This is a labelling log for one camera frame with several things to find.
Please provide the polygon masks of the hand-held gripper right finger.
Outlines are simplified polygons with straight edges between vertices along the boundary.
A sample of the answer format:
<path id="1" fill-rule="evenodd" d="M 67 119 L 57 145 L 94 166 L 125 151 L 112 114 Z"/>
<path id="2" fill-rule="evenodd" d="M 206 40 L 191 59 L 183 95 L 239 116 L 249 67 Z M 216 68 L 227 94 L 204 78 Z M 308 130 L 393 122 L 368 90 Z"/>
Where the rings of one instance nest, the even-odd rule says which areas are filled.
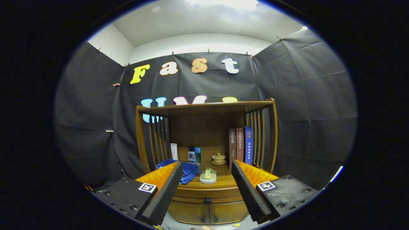
<path id="1" fill-rule="evenodd" d="M 277 177 L 238 160 L 232 163 L 231 174 L 252 221 L 258 224 L 285 217 L 321 193 L 294 176 Z"/>

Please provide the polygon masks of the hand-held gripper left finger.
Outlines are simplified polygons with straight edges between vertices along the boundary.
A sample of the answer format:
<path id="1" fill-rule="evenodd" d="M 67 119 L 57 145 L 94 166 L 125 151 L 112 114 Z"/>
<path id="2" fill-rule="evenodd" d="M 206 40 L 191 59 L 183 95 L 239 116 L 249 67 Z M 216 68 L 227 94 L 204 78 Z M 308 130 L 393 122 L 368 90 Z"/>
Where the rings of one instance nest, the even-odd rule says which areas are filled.
<path id="1" fill-rule="evenodd" d="M 120 179 L 95 196 L 127 218 L 157 226 L 162 224 L 183 175 L 182 163 L 156 169 L 136 180 Z"/>

